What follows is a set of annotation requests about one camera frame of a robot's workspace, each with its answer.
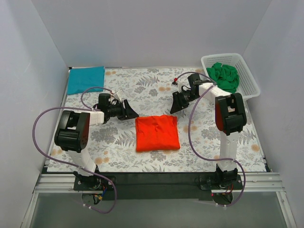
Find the orange t shirt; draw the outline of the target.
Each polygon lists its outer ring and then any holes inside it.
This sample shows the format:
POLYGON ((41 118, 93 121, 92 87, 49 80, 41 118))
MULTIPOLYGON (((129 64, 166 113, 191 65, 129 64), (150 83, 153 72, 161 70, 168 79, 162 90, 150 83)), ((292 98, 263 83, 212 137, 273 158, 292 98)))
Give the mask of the orange t shirt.
POLYGON ((172 115, 137 117, 136 151, 179 150, 178 119, 172 115))

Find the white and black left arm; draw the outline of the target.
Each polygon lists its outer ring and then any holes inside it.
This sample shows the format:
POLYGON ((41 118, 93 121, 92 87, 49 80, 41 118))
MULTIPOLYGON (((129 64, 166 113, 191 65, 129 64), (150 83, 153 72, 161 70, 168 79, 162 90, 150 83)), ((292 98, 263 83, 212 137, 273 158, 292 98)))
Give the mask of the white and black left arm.
POLYGON ((92 174, 98 173, 99 169, 86 149, 90 126, 105 124, 111 117, 123 121, 139 116, 126 99, 107 93, 99 94, 98 103, 93 108, 97 110, 63 111, 54 136, 55 145, 67 152, 73 164, 78 166, 73 174, 86 190, 100 190, 104 186, 101 178, 92 174))

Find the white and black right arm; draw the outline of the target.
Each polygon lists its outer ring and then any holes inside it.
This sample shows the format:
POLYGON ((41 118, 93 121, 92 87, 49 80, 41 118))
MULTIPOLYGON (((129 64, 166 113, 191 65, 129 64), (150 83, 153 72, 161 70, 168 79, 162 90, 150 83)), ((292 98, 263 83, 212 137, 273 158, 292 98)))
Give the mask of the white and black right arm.
POLYGON ((229 191, 235 183, 241 183, 238 177, 239 162, 236 160, 240 133, 247 123, 243 97, 240 93, 229 93, 217 86, 210 77, 196 72, 187 72, 188 85, 172 82, 178 90, 172 94, 171 114, 189 107, 194 101, 198 105, 202 98, 208 99, 215 107, 215 123, 220 132, 220 155, 214 159, 216 170, 207 177, 198 178, 202 190, 219 187, 229 191))

